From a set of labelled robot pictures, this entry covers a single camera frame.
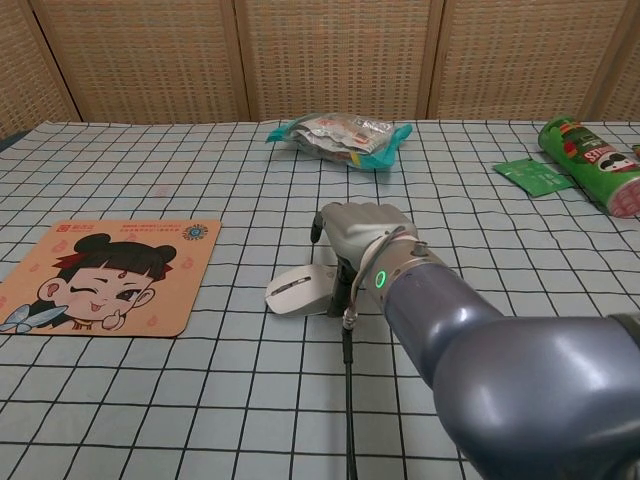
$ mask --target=green packet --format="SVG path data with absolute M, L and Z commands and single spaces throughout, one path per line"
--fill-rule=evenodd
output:
M 522 187 L 532 197 L 574 186 L 567 178 L 531 158 L 500 163 L 494 165 L 493 169 Z

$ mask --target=wicker panel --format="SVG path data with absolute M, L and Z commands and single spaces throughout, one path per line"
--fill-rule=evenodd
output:
M 465 119 L 580 115 L 626 3 L 449 1 L 429 115 Z
M 77 120 L 19 2 L 0 0 L 0 138 L 45 120 Z
M 85 120 L 248 119 L 244 84 L 234 77 L 232 62 L 240 71 L 241 63 L 233 54 L 237 33 L 228 0 L 34 4 Z M 224 21 L 223 4 L 231 21 Z
M 604 109 L 605 120 L 640 120 L 640 34 Z
M 421 76 L 431 3 L 237 0 L 253 117 L 340 111 L 424 118 L 426 97 L 420 113 L 419 95 L 427 95 Z

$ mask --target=white computer mouse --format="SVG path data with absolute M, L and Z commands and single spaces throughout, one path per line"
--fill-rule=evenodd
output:
M 283 273 L 267 285 L 267 305 L 279 315 L 313 315 L 329 308 L 335 267 L 303 265 Z

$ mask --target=table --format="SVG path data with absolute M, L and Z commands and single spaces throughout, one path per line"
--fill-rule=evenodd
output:
M 0 152 L 0 278 L 66 218 L 221 218 L 175 339 L 0 336 L 0 478 L 344 478 L 340 322 L 277 318 L 266 283 L 335 264 L 309 243 L 327 202 L 391 203 L 505 314 L 640 305 L 640 222 L 579 189 L 532 200 L 493 172 L 537 153 L 533 122 L 417 122 L 388 172 L 266 144 L 278 122 L 45 123 Z M 629 151 L 640 123 L 590 124 Z M 366 295 L 355 330 L 361 478 L 477 480 Z

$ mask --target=plastic bag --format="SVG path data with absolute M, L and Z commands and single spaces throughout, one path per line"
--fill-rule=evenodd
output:
M 292 142 L 310 155 L 372 170 L 393 165 L 411 130 L 347 113 L 312 113 L 276 128 L 267 142 Z

